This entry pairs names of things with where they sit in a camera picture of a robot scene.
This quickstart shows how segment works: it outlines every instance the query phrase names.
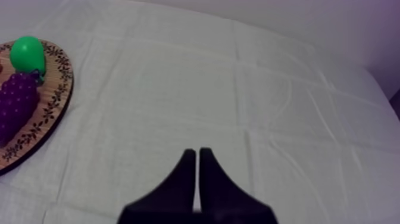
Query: round wooden tray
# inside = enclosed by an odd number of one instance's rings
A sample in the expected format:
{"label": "round wooden tray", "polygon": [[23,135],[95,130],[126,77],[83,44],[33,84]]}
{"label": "round wooden tray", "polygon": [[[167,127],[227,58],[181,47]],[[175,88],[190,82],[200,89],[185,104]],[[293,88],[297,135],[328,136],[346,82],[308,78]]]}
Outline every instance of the round wooden tray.
{"label": "round wooden tray", "polygon": [[[14,42],[0,45],[0,83],[15,69],[10,63],[10,49]],[[74,76],[71,61],[56,44],[42,41],[46,57],[44,84],[38,87],[40,101],[28,123],[15,137],[0,148],[0,175],[12,170],[29,158],[50,137],[63,117],[73,90]]]}

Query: toy fruit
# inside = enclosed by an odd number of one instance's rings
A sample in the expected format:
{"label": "toy fruit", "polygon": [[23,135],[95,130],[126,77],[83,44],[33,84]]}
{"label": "toy fruit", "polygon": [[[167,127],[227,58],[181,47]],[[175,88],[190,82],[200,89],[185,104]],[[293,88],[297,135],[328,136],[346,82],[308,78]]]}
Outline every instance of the toy fruit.
{"label": "toy fruit", "polygon": [[28,122],[38,106],[35,74],[15,73],[1,85],[0,147],[4,147]]}
{"label": "toy fruit", "polygon": [[23,36],[14,42],[10,51],[10,61],[16,72],[30,73],[38,69],[46,72],[45,54],[42,43],[33,36]]}

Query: green fruit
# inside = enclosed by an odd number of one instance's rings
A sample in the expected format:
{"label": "green fruit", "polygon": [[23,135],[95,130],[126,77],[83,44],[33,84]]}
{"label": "green fruit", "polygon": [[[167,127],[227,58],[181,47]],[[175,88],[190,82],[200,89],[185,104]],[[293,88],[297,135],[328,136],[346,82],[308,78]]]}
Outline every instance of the green fruit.
{"label": "green fruit", "polygon": [[17,72],[30,73],[38,69],[46,72],[45,54],[42,43],[33,36],[23,36],[14,42],[10,51],[10,61]]}

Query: white cloth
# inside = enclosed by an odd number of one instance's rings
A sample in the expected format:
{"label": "white cloth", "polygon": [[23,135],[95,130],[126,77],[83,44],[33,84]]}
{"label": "white cloth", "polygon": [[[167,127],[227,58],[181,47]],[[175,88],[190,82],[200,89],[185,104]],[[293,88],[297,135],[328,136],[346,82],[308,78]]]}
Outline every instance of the white cloth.
{"label": "white cloth", "polygon": [[1,4],[0,41],[54,42],[75,86],[52,137],[0,177],[0,223],[115,223],[199,147],[280,223],[396,223],[400,124],[364,69],[160,5]]}

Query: grape bunch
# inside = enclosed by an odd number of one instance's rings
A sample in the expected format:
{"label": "grape bunch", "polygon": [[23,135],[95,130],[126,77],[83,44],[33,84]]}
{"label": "grape bunch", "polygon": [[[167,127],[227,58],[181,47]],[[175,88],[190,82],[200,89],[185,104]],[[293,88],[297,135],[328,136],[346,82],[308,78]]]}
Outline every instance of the grape bunch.
{"label": "grape bunch", "polygon": [[15,73],[1,85],[0,147],[4,147],[28,122],[39,103],[34,76]]}

